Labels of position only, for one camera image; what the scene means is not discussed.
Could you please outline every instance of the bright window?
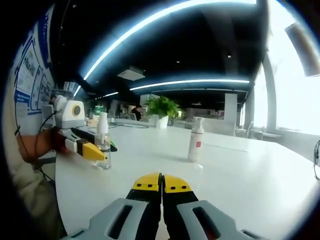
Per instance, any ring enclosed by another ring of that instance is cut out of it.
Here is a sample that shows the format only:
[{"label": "bright window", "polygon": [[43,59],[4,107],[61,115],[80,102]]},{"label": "bright window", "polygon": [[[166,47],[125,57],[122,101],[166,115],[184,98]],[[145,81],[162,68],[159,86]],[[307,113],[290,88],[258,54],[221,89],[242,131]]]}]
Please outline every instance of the bright window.
[{"label": "bright window", "polygon": [[268,122],[268,94],[264,67],[261,64],[254,82],[254,120],[253,126],[266,128]]},{"label": "bright window", "polygon": [[246,120],[246,103],[243,104],[243,107],[241,108],[240,113],[240,126],[243,127],[245,125]]},{"label": "bright window", "polygon": [[285,31],[295,20],[277,1],[269,3],[273,15],[268,55],[274,74],[277,128],[320,134],[320,76],[305,77],[297,51]]}]

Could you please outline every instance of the black cable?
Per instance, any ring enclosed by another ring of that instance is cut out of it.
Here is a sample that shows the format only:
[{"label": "black cable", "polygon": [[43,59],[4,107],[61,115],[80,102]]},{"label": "black cable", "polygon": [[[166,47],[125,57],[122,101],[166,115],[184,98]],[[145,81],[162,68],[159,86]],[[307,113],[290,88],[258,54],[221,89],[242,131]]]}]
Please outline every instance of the black cable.
[{"label": "black cable", "polygon": [[[35,138],[35,145],[34,145],[34,154],[37,156],[37,143],[38,143],[38,139],[39,139],[39,135],[41,133],[41,129],[43,128],[43,126],[45,125],[45,123],[53,116],[55,115],[57,112],[54,111],[53,113],[51,113],[44,121],[43,123],[41,124],[40,128],[39,128],[39,131],[38,131],[38,134],[36,135],[36,138]],[[47,174],[44,173],[44,171],[42,170],[41,167],[39,167],[39,171],[43,174],[44,178],[48,178],[50,179],[51,181],[55,182],[51,177],[49,177]]]},{"label": "black cable", "polygon": [[146,125],[141,125],[141,124],[137,124],[137,123],[115,123],[116,126],[119,127],[127,127],[127,128],[134,128],[134,129],[148,129],[149,126]]},{"label": "black cable", "polygon": [[[52,114],[42,123],[42,125],[41,125],[41,127],[40,127],[40,129],[39,129],[39,132],[38,132],[38,134],[37,134],[37,136],[36,136],[36,139],[35,139],[35,155],[37,155],[37,143],[38,143],[39,133],[40,133],[42,127],[44,126],[45,122],[48,121],[49,118],[52,117],[54,114],[55,114],[55,112],[52,113]],[[23,148],[24,148],[24,150],[25,150],[25,153],[26,153],[26,155],[27,155],[27,158],[29,159],[29,158],[30,158],[30,155],[29,155],[29,152],[28,152],[28,150],[27,150],[27,147],[26,147],[26,145],[25,145],[25,142],[24,142],[24,140],[23,140],[23,138],[22,138],[22,136],[21,136],[21,132],[20,132],[21,126],[19,126],[19,125],[18,125],[18,122],[17,122],[16,102],[15,102],[15,104],[14,104],[14,118],[15,118],[15,125],[16,125],[16,127],[17,127],[16,132],[17,132],[17,134],[19,135],[19,138],[20,138],[20,140],[21,140],[22,146],[23,146]],[[44,173],[44,171],[42,170],[41,167],[39,168],[39,171],[42,173],[42,175],[44,176],[44,178],[47,177],[48,179],[50,179],[51,181],[54,182],[54,180],[53,180],[51,177],[49,177],[47,174]]]},{"label": "black cable", "polygon": [[320,148],[320,140],[316,143],[314,147],[314,153],[313,153],[313,170],[314,170],[314,175],[317,180],[320,180],[320,178],[317,176],[316,172],[316,166],[319,163],[319,148]]}]

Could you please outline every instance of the white spray bottle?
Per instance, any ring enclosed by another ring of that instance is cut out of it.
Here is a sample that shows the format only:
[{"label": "white spray bottle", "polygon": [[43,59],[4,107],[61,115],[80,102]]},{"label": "white spray bottle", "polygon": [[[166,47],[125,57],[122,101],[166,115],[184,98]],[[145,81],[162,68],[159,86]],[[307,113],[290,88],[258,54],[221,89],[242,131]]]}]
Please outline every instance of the white spray bottle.
[{"label": "white spray bottle", "polygon": [[203,118],[195,117],[191,130],[188,159],[190,162],[198,162],[201,157],[202,139],[204,135]]}]

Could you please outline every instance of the led light strip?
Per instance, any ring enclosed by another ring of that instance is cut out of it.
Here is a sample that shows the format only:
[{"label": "led light strip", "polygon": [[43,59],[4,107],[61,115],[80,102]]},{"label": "led light strip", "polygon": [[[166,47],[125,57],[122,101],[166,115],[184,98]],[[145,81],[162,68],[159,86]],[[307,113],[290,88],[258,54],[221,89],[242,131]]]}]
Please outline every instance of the led light strip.
[{"label": "led light strip", "polygon": [[[90,76],[90,74],[96,69],[96,67],[101,63],[101,61],[109,55],[120,43],[122,43],[124,40],[126,40],[128,37],[130,37],[132,34],[137,32],[138,30],[142,29],[143,27],[147,26],[148,24],[154,22],[155,20],[158,20],[170,13],[174,13],[176,11],[190,8],[193,6],[198,5],[204,5],[204,4],[214,4],[214,3],[240,3],[240,4],[257,4],[257,0],[190,0],[185,1],[173,6],[170,6],[168,8],[165,8],[149,17],[144,19],[143,21],[139,22],[137,25],[132,27],[130,30],[128,30],[126,33],[124,33],[121,37],[119,37],[99,58],[98,60],[93,64],[93,66],[90,68],[90,70],[86,73],[83,80],[87,80],[87,78]],[[79,92],[81,86],[78,86],[74,93],[74,97]]]},{"label": "led light strip", "polygon": [[[197,79],[197,80],[182,80],[182,81],[167,81],[167,82],[161,82],[161,83],[155,83],[155,84],[149,84],[144,86],[138,86],[130,88],[130,91],[139,90],[139,89],[146,89],[146,88],[152,88],[157,86],[164,86],[164,85],[172,85],[172,84],[190,84],[190,83],[233,83],[233,84],[249,84],[250,81],[248,80],[231,80],[231,79]],[[109,97],[112,95],[116,95],[118,92],[110,93],[101,97],[97,97],[97,99]]]}]

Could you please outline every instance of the hand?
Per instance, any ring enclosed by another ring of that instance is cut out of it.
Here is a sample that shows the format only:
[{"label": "hand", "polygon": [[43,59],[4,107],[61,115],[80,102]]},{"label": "hand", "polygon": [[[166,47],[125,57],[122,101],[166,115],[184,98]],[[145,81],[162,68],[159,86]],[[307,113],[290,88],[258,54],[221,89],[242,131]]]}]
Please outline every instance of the hand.
[{"label": "hand", "polygon": [[52,149],[62,154],[71,154],[72,152],[66,148],[66,137],[59,133],[58,127],[51,129],[51,145]]}]

